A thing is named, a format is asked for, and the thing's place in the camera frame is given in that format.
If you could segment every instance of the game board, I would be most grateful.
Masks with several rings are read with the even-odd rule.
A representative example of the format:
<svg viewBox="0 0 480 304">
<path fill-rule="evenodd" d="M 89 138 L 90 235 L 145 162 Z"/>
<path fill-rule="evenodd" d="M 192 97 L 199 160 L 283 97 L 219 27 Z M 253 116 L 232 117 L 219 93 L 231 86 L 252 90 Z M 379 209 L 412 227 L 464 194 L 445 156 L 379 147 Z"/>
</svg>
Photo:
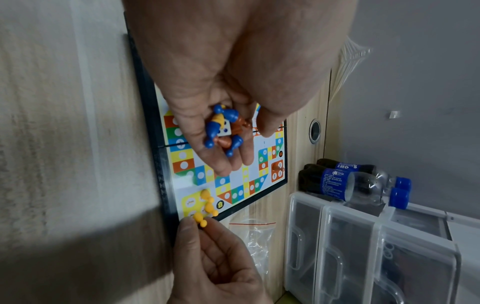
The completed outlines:
<svg viewBox="0 0 480 304">
<path fill-rule="evenodd" d="M 133 39 L 128 36 L 148 136 L 157 173 L 162 213 L 170 240 L 175 239 L 179 221 L 195 212 L 207 213 L 200 192 L 208 189 L 223 219 L 287 182 L 287 130 L 283 122 L 270 137 L 264 138 L 252 119 L 255 159 L 227 177 L 217 176 L 193 151 L 177 125 L 160 90 L 146 72 Z"/>
</svg>

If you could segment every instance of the wooden table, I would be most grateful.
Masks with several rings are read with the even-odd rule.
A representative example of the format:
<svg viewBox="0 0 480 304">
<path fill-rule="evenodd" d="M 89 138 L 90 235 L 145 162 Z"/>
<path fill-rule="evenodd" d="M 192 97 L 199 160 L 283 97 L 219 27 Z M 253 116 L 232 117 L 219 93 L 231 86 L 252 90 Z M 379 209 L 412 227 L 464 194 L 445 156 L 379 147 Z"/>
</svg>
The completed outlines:
<svg viewBox="0 0 480 304">
<path fill-rule="evenodd" d="M 164 303 L 172 255 L 118 0 L 0 3 L 0 302 Z M 232 217 L 276 222 L 265 283 L 283 293 L 288 195 L 323 154 L 328 84 L 288 119 L 288 185 Z"/>
</svg>

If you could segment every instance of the bottle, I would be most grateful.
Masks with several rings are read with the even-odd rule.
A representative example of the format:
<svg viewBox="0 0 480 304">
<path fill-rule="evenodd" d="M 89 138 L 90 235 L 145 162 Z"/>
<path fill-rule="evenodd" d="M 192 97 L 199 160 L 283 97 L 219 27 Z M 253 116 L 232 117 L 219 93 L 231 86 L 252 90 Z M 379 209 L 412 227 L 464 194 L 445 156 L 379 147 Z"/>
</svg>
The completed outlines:
<svg viewBox="0 0 480 304">
<path fill-rule="evenodd" d="M 382 181 L 365 172 L 350 172 L 308 164 L 298 173 L 301 191 L 331 196 L 345 202 L 406 209 L 410 194 L 404 189 L 385 188 Z"/>
<path fill-rule="evenodd" d="M 385 188 L 399 188 L 406 191 L 411 191 L 412 189 L 412 181 L 409 178 L 391 176 L 374 165 L 355 165 L 349 163 L 341 163 L 328 158 L 321 158 L 316 161 L 316 164 L 330 169 L 338 169 L 351 172 L 358 171 L 371 174 L 376 178 L 380 179 Z"/>
</svg>

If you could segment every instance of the clear plastic wrap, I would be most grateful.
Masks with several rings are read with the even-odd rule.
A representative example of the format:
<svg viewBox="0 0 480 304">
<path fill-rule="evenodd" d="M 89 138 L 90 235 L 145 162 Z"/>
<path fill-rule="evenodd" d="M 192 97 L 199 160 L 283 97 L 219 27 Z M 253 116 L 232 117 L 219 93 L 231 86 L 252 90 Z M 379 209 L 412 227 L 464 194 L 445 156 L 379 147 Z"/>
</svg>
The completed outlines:
<svg viewBox="0 0 480 304">
<path fill-rule="evenodd" d="M 276 223 L 267 223 L 255 218 L 231 222 L 229 225 L 230 231 L 238 235 L 245 243 L 263 281 L 269 273 L 270 240 L 275 225 Z"/>
<path fill-rule="evenodd" d="M 346 42 L 340 50 L 340 65 L 338 71 L 332 79 L 333 85 L 331 91 L 333 94 L 330 95 L 330 100 L 332 100 L 335 94 L 338 93 L 357 65 L 365 60 L 371 52 L 371 48 L 359 46 L 353 42 L 350 37 L 346 38 Z"/>
</svg>

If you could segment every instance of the gray wall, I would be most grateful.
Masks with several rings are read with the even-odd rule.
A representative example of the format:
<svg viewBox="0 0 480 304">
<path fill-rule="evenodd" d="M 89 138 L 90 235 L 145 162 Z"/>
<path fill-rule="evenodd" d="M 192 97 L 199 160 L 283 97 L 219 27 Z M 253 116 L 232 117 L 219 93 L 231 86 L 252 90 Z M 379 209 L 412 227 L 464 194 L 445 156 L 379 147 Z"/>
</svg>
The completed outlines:
<svg viewBox="0 0 480 304">
<path fill-rule="evenodd" d="M 326 156 L 410 177 L 411 202 L 480 218 L 479 12 L 479 0 L 360 0 L 350 37 L 373 50 L 330 103 L 339 147 L 329 109 Z"/>
</svg>

